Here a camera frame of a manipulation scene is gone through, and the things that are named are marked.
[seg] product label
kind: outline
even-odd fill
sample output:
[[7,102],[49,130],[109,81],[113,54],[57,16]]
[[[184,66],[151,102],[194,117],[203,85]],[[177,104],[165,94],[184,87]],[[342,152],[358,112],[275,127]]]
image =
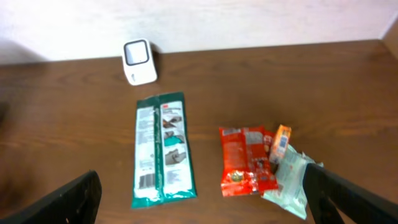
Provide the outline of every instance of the product label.
[[160,106],[162,121],[162,147],[164,163],[164,193],[192,188],[188,161],[188,145],[185,139],[183,105],[181,101]]
[[156,194],[154,107],[152,106],[137,110],[134,183],[134,191],[138,197]]

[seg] device screen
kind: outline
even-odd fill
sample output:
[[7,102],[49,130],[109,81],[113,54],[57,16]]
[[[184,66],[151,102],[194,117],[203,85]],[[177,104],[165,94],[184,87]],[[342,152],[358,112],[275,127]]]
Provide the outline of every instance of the device screen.
[[147,43],[144,40],[126,43],[124,46],[124,54],[126,55],[126,63],[128,65],[137,65],[149,60]]

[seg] orange package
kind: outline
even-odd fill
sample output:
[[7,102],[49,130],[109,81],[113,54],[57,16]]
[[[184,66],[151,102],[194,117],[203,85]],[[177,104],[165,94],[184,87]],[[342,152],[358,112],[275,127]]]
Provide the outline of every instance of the orange package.
[[220,136],[224,155],[221,181],[224,197],[278,189],[266,154],[271,142],[264,144],[265,139],[272,139],[272,133],[264,127],[220,128]]
[[283,125],[279,126],[269,155],[269,160],[271,162],[278,164],[279,161],[284,158],[291,134],[292,128]]

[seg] white device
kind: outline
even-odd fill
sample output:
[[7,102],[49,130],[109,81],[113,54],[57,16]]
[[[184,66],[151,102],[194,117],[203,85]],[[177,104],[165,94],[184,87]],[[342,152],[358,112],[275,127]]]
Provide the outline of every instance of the white device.
[[131,85],[150,83],[157,79],[154,59],[147,39],[133,40],[124,44],[123,69]]

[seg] barcode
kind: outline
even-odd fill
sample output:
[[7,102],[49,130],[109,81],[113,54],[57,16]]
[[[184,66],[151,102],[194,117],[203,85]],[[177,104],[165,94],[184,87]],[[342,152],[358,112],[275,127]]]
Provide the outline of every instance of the barcode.
[[234,134],[234,133],[240,133],[240,132],[241,132],[240,129],[230,128],[230,129],[223,130],[223,136],[226,136],[229,134]]
[[155,187],[155,174],[147,174],[139,177],[139,189]]
[[280,138],[280,144],[279,144],[279,146],[285,148],[285,147],[286,147],[286,144],[287,144],[287,137],[282,136],[282,137]]

